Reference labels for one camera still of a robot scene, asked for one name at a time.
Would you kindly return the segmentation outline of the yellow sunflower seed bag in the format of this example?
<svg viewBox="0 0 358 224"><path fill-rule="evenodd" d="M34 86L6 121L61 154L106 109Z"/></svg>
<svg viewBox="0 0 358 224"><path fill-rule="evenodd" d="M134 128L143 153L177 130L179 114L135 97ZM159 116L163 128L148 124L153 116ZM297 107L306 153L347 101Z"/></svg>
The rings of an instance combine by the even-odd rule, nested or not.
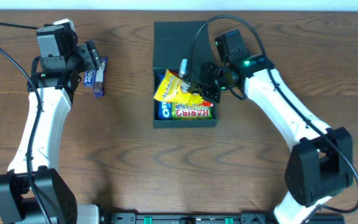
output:
<svg viewBox="0 0 358 224"><path fill-rule="evenodd" d="M204 99L199 94L192 94L182 90L183 80L172 71L166 70L158 85L154 99L160 102L178 103L188 106L201 105Z"/></svg>

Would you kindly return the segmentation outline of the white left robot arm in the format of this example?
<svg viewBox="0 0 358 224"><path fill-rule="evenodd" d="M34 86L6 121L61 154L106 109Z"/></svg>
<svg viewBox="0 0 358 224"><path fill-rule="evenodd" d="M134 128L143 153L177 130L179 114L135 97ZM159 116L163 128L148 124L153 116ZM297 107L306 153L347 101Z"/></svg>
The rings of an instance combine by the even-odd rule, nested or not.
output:
<svg viewBox="0 0 358 224"><path fill-rule="evenodd" d="M92 40L78 43L69 19L36 28L40 55L27 79L29 113L21 143L7 172L0 174L3 223L102 223L95 204L81 204L58 172L65 120L81 73L101 59Z"/></svg>

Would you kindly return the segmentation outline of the red dried fruit bag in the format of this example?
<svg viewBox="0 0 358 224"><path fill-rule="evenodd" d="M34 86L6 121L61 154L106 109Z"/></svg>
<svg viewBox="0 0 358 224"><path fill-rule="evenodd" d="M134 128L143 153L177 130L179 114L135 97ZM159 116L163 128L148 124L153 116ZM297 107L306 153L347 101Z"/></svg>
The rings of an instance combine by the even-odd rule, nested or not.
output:
<svg viewBox="0 0 358 224"><path fill-rule="evenodd" d="M212 106L213 106L213 103L208 102L208 101L204 101L204 102L202 102L201 105L202 105L202 106L205 106L205 107L212 107Z"/></svg>

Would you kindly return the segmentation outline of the blue Oreo cookie pack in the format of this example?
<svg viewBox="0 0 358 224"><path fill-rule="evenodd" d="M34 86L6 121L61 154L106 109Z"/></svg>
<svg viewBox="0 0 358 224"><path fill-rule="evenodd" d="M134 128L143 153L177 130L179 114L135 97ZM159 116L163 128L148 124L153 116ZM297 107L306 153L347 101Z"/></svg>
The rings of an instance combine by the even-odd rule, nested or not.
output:
<svg viewBox="0 0 358 224"><path fill-rule="evenodd" d="M160 101L158 104L157 117L159 120L171 120L172 104L170 102Z"/></svg>

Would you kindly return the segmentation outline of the green Haribo gummy bag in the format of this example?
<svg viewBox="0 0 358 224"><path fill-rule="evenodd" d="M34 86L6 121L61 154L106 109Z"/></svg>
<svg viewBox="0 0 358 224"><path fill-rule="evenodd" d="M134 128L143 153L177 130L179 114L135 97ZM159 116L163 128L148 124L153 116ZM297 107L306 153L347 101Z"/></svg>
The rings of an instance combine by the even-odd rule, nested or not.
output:
<svg viewBox="0 0 358 224"><path fill-rule="evenodd" d="M193 120L193 119L213 119L212 110L208 106L196 105L188 106L179 103L172 103L172 119Z"/></svg>

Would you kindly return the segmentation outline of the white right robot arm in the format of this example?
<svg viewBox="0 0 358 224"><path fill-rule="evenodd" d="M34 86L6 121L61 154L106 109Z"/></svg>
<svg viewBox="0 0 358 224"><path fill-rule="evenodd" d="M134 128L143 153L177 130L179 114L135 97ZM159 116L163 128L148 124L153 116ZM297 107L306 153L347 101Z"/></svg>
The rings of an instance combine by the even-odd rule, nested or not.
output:
<svg viewBox="0 0 358 224"><path fill-rule="evenodd" d="M287 87L264 55L252 55L238 30L215 38L218 67L206 62L197 87L204 99L219 103L223 90L238 88L268 116L290 150L285 171L288 192L274 208L275 223L309 223L326 202L353 183L352 137L316 117Z"/></svg>

